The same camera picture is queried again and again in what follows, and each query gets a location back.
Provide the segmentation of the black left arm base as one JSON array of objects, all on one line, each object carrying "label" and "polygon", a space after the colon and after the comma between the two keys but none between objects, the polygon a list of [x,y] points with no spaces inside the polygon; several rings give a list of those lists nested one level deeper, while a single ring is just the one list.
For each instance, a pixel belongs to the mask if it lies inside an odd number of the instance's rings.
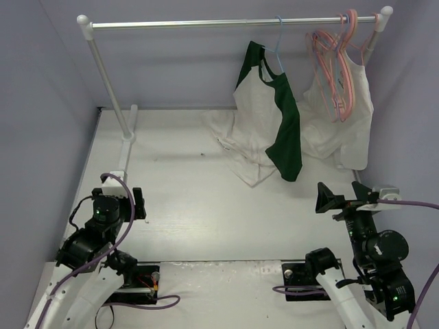
[{"label": "black left arm base", "polygon": [[106,300],[106,303],[119,302],[142,306],[156,305],[159,277],[159,265],[140,264],[137,271],[130,275],[129,282],[113,293]]}]

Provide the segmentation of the pink plastic hanger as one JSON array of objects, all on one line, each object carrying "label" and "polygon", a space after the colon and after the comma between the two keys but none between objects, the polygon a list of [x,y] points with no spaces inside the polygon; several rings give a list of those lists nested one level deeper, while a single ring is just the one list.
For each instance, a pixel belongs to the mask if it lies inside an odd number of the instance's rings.
[{"label": "pink plastic hanger", "polygon": [[[336,86],[342,100],[344,108],[341,109],[341,120],[344,122],[351,115],[355,107],[355,89],[353,84],[353,76],[351,68],[348,65],[346,48],[355,35],[358,25],[358,15],[356,10],[347,10],[345,14],[340,16],[341,29],[338,34],[330,33],[335,40],[335,55],[337,58]],[[311,34],[305,36],[307,50],[311,58]]]}]

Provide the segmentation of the white and green t-shirt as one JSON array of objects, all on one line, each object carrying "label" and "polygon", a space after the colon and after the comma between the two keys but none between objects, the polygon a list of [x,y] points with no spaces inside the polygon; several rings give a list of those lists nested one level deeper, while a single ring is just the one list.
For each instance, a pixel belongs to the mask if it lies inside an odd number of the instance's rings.
[{"label": "white and green t-shirt", "polygon": [[248,186],[275,171],[287,182],[302,169],[300,114],[285,73],[275,74],[262,45],[248,44],[235,91],[234,110],[203,115],[230,170]]}]

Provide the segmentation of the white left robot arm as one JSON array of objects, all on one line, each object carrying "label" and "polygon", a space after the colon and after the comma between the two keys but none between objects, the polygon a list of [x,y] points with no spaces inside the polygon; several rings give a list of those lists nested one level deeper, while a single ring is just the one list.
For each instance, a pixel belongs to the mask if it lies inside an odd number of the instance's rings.
[{"label": "white left robot arm", "polygon": [[143,191],[96,188],[90,199],[93,214],[58,251],[26,328],[85,328],[115,291],[137,280],[137,260],[118,247],[128,234],[123,224],[146,218]]}]

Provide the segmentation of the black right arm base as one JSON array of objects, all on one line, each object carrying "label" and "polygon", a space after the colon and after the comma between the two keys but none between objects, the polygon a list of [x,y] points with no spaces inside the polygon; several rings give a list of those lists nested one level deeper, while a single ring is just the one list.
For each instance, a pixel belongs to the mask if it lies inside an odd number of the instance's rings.
[{"label": "black right arm base", "polygon": [[[318,284],[316,279],[309,274],[304,260],[288,260],[281,263],[283,273],[283,288],[282,291],[298,291],[298,292],[313,292],[314,290],[323,291],[324,289]],[[287,302],[328,302],[329,296],[323,293],[316,293],[313,295],[286,295]]]}]

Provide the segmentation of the blue plastic hanger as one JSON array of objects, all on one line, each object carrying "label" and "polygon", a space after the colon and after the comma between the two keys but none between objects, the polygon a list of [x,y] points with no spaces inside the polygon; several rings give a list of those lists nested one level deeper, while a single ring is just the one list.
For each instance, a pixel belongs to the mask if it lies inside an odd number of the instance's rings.
[{"label": "blue plastic hanger", "polygon": [[279,69],[281,70],[281,73],[284,73],[285,70],[283,68],[282,62],[281,62],[281,58],[280,58],[280,50],[281,50],[281,41],[282,41],[282,37],[283,37],[283,32],[284,32],[284,27],[283,27],[283,19],[277,15],[275,16],[275,18],[277,19],[278,23],[279,23],[279,33],[278,33],[278,38],[276,40],[276,45],[273,49],[271,48],[267,48],[266,46],[263,46],[265,51],[268,51],[270,53],[273,53],[276,57],[276,60],[278,62],[278,66]]}]

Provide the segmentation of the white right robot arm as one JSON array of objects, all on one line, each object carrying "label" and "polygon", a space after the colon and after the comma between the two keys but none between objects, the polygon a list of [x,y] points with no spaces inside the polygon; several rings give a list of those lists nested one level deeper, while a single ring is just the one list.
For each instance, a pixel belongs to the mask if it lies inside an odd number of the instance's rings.
[{"label": "white right robot arm", "polygon": [[409,246],[394,230],[377,231],[373,220],[377,212],[399,208],[399,189],[368,188],[356,181],[352,187],[356,198],[346,199],[318,183],[316,213],[338,211],[333,219],[346,224],[358,277],[345,278],[327,247],[306,254],[303,273],[324,289],[346,328],[408,328],[415,292],[401,263]]}]

